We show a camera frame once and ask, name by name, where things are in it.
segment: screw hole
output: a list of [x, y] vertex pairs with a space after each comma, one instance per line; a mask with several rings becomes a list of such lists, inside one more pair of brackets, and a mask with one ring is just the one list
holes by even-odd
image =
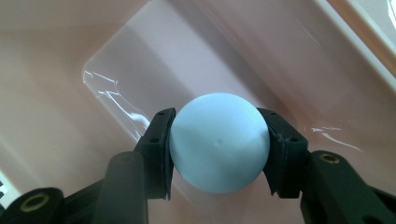
[[298, 142], [298, 139], [292, 137], [292, 138], [289, 139], [289, 141], [290, 141], [290, 142]]
[[366, 224], [382, 224], [382, 221], [378, 220], [375, 217], [372, 216], [366, 216], [363, 218], [364, 223]]
[[321, 154], [319, 157], [323, 161], [326, 161], [328, 163], [339, 163], [340, 162], [340, 159], [338, 159], [338, 158], [336, 158], [336, 157], [334, 157], [332, 155], [329, 155], [329, 154]]
[[44, 192], [39, 192], [30, 196], [21, 204], [21, 211], [28, 213], [33, 212], [40, 207], [44, 206], [50, 199], [50, 196]]

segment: transparent plastic wrap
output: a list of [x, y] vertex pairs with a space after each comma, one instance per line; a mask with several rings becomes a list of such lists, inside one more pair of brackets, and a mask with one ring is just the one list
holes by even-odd
[[[389, 76], [329, 5], [292, 1], [151, 1], [83, 70], [136, 142], [158, 111], [230, 92], [276, 111], [311, 151], [346, 157], [368, 184], [396, 194]], [[300, 201], [271, 196], [263, 174], [237, 192], [211, 194], [175, 170], [172, 195], [148, 202], [150, 223], [303, 223]]]

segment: light blue ball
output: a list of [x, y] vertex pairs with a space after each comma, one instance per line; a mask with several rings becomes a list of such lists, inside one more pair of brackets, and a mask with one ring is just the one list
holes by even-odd
[[230, 93], [210, 93], [179, 111], [169, 146], [178, 172], [190, 184], [212, 193], [229, 193], [260, 174], [270, 138], [254, 105]]

